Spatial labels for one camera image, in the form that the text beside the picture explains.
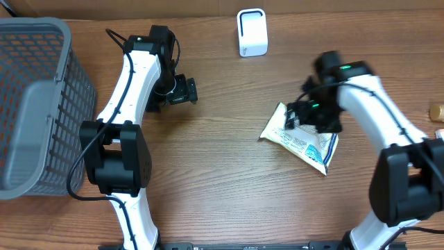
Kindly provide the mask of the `white tube with gold cap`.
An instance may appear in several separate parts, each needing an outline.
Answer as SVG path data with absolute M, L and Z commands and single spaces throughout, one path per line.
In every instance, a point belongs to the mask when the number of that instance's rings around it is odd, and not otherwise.
M 434 122 L 444 122 L 444 105 L 432 104 L 429 107 L 429 118 Z

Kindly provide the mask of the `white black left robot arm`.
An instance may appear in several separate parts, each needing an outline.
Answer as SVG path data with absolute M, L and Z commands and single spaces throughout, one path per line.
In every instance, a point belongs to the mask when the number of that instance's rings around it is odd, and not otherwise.
M 84 163 L 98 199 L 112 204 L 123 233 L 120 249 L 161 249 L 146 195 L 152 160 L 142 121 L 161 105 L 196 103 L 195 80 L 177 74 L 180 43 L 167 26 L 153 25 L 147 36 L 106 33 L 121 48 L 123 67 L 97 119 L 80 126 L 82 151 L 75 164 Z

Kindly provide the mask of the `small orange white box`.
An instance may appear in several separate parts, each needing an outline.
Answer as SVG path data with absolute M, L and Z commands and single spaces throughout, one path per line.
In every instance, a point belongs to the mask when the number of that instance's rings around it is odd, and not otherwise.
M 444 139 L 444 129 L 438 129 L 435 132 L 436 138 Z

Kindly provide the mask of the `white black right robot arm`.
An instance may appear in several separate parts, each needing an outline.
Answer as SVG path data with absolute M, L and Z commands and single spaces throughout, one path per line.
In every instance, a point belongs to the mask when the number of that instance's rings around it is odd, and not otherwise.
M 318 133 L 340 133 L 348 112 L 373 144 L 377 164 L 370 182 L 371 211 L 329 249 L 406 249 L 395 240 L 443 211 L 443 139 L 415 127 L 364 61 L 344 63 L 327 51 L 313 63 L 302 94 L 287 105 L 284 127 L 312 125 Z

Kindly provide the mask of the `yellow snack bag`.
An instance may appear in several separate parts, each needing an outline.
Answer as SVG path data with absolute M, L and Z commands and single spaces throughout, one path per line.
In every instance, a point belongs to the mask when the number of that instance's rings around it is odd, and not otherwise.
M 287 107 L 279 103 L 268 120 L 260 139 L 267 139 L 296 155 L 324 176 L 339 142 L 337 133 L 317 133 L 315 126 L 299 125 L 294 129 L 284 128 Z

